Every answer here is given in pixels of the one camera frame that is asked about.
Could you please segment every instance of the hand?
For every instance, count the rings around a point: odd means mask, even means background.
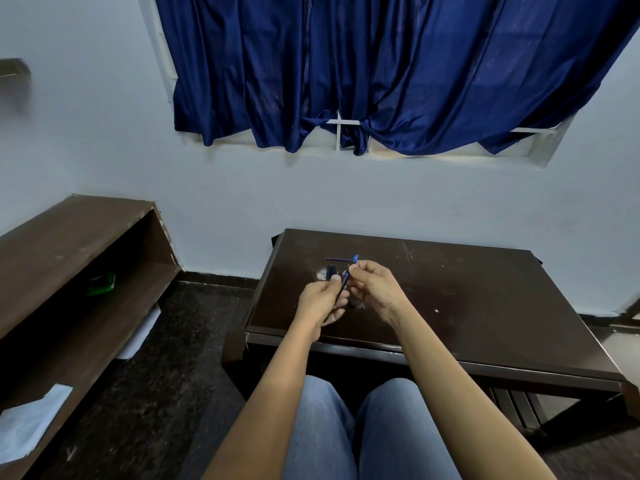
[[[386,267],[373,261],[358,261],[349,266],[347,282],[352,295],[371,305],[382,321],[395,327],[398,311],[411,306],[394,275]]]
[[[329,281],[309,283],[300,295],[298,311],[289,329],[308,333],[310,343],[319,339],[320,328],[338,320],[344,313],[343,306],[349,301],[349,292],[343,290],[336,303],[340,284],[341,279],[337,274]]]

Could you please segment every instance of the wooden table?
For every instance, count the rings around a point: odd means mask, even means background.
[[[567,397],[623,392],[630,410],[637,404],[637,388],[530,251],[297,229],[280,234],[242,329],[225,342],[223,366],[244,395],[264,369],[253,352],[280,343],[300,292],[327,265],[324,258],[356,253],[393,272],[412,304],[477,380]],[[347,309],[340,321],[324,327],[312,350],[406,364],[391,327],[368,308]]]

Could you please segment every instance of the black baseboard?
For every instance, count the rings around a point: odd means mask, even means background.
[[[255,290],[260,280],[242,278],[240,276],[220,276],[219,274],[196,273],[195,271],[181,271],[175,281],[184,283],[198,283],[201,285],[232,286]]]

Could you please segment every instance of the curtain fold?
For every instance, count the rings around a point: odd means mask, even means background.
[[[156,0],[175,128],[252,129],[297,151],[336,117],[405,155],[497,153],[574,114],[636,31],[640,0]],[[335,126],[325,125],[335,132]]]

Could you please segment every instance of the blue jeans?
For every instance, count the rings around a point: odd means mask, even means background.
[[[362,431],[358,464],[351,446]],[[333,386],[313,376],[296,415],[282,478],[459,479],[418,386],[392,379],[369,393],[354,419]]]

